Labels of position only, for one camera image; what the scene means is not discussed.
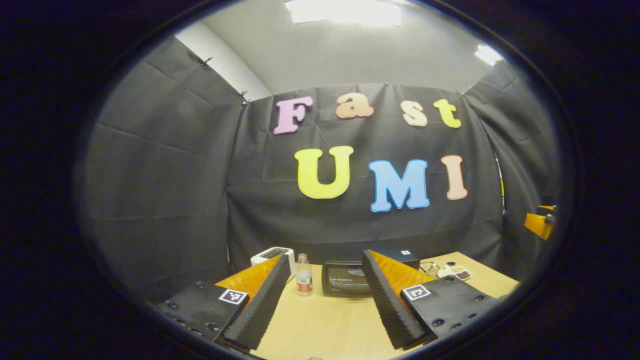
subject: table surface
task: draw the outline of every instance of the table surface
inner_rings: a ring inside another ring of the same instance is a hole
[[[440,268],[450,261],[472,274],[466,283],[479,291],[501,297],[518,284],[512,278],[459,253],[423,259]],[[387,360],[409,350],[394,349],[372,297],[340,298],[324,296],[322,265],[311,265],[314,293],[298,295],[296,281],[285,286],[269,327],[257,350],[251,354],[269,360]]]

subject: letter m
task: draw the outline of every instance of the letter m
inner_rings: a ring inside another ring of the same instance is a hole
[[[424,179],[424,171],[427,169],[426,161],[409,161],[402,179],[394,166],[387,160],[373,161],[369,164],[369,169],[376,177],[376,202],[371,204],[371,211],[380,213],[391,210],[387,193],[391,195],[391,199],[398,209],[402,208],[409,193],[411,195],[409,201],[406,202],[407,208],[418,209],[429,206]]]

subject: water bottle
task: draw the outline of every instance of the water bottle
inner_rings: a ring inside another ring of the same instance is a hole
[[[311,280],[311,264],[306,254],[298,254],[298,262],[296,263],[296,283],[298,284],[298,293],[300,296],[311,296],[314,285]]]

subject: small device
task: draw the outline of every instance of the small device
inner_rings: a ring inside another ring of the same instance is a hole
[[[403,248],[367,247],[414,269],[420,259]],[[362,272],[363,247],[335,247],[329,251],[322,265],[322,289],[327,296],[370,297],[371,290]]]
[[[287,279],[287,281],[291,280],[296,274],[296,260],[293,256],[293,249],[289,249],[286,247],[271,247],[266,249],[265,251],[252,256],[251,258],[251,266],[258,265],[259,263],[263,263],[271,258],[275,258],[278,255],[289,255],[289,268],[291,270],[291,275]]]

